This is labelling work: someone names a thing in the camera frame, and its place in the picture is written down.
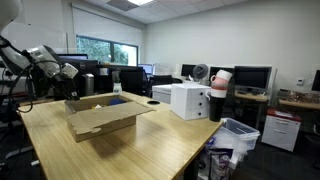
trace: red object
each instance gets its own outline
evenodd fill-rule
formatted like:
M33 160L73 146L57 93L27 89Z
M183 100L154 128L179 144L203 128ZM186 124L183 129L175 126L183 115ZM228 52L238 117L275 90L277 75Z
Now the red object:
M282 112L282 113L289 113L292 115L292 117L287 117L287 116L281 116L281 115L278 115L276 114L276 111L278 112ZM280 110L277 110L275 108L272 108L270 107L267 111L267 114L269 116L274 116L274 117L278 117L278 118L283 118L283 119L287 119L287 120L291 120L291 121L296 121L296 122L301 122L302 119L300 116L296 115L296 114L293 114L292 112L286 112L286 111L280 111Z

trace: drawer handle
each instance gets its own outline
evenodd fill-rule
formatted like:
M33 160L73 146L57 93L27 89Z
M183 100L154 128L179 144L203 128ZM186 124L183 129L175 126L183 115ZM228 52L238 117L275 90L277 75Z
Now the drawer handle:
M287 122L280 122L280 121L276 121L276 123L278 123L278 124L283 124L283 125L288 125L289 123L287 123Z
M284 132L284 131L279 131L279 130L277 130L277 129L273 129L275 132L277 132L277 133L281 133L281 134L287 134L286 132Z

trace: table leg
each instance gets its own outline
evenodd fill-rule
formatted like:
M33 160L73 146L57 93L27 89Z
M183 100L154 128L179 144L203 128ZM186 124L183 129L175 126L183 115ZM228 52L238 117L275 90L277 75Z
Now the table leg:
M258 109L258 113L257 113L257 120L256 120L256 129L258 130L259 129L259 123L260 123L260 120L261 120L261 113L262 113L262 108L263 108L263 103L259 103L259 109Z
M199 161L200 161L200 156L198 154L184 170L183 180L198 179Z

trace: box flap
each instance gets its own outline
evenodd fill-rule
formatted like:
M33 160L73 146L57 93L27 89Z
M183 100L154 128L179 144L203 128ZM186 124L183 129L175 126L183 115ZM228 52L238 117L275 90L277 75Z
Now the box flap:
M68 116L68 119L76 134L95 133L101 130L99 126L151 110L151 108L136 102L128 102L115 106L80 111Z

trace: ceiling light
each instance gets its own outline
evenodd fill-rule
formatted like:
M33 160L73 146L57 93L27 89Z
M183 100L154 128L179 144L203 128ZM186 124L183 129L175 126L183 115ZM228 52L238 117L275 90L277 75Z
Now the ceiling light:
M155 0L128 0L130 2L132 2L133 4L136 4L138 6L141 6L141 5L144 5L144 4L148 4L148 3L151 3Z

